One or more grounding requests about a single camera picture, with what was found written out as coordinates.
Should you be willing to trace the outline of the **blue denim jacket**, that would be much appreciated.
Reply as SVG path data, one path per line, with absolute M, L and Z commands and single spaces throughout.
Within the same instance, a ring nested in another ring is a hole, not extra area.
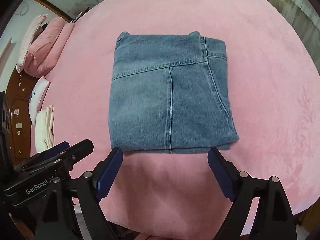
M 112 147 L 126 152 L 203 153 L 239 140 L 228 97 L 226 44 L 188 35 L 116 41 L 108 109 Z

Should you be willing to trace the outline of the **folded cream clothes stack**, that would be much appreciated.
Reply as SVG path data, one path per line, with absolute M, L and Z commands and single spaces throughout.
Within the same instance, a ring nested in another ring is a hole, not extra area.
M 35 148 L 37 153 L 44 152 L 53 147 L 53 105 L 39 111 L 35 121 Z

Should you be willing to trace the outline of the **brown wooden headboard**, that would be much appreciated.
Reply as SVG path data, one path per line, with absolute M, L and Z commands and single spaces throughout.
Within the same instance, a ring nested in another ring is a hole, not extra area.
M 29 99 L 38 78 L 13 70 L 6 93 L 10 118 L 9 157 L 14 165 L 30 157 L 31 120 Z

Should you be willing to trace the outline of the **folded pink quilt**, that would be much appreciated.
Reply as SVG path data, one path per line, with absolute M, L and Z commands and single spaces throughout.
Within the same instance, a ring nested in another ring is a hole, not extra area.
M 74 23 L 67 23 L 61 17 L 52 19 L 28 48 L 24 72 L 42 77 L 53 70 L 74 27 Z

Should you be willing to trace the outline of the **pink white pillow on quilt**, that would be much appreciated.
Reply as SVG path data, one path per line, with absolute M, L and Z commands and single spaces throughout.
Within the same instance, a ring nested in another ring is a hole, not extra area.
M 41 24 L 47 19 L 48 14 L 45 15 L 38 15 L 36 16 L 32 23 L 29 25 L 24 37 L 22 38 L 22 43 L 20 46 L 19 54 L 18 54 L 18 61 L 16 64 L 16 70 L 20 74 L 24 68 L 26 58 L 27 58 L 27 51 L 35 40 L 36 34 L 39 33 L 41 29 Z

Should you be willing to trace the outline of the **pink bed blanket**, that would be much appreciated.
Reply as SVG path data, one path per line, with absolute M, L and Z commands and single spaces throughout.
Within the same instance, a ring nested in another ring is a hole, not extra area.
M 255 178 L 277 176 L 297 214 L 319 198 L 319 73 L 300 38 L 267 0 L 104 0 L 80 18 L 43 106 L 54 109 L 56 143 L 92 140 L 73 177 L 110 152 L 108 96 L 120 33 L 193 31 L 226 43 L 228 92 L 239 141 L 223 153 Z M 201 154 L 125 156 L 100 203 L 123 227 L 176 239 L 211 239 L 231 202 Z

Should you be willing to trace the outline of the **grey beige curtain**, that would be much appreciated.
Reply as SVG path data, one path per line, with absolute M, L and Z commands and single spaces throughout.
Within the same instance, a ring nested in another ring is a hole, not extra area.
M 319 69 L 319 14 L 309 0 L 267 0 L 289 22 Z

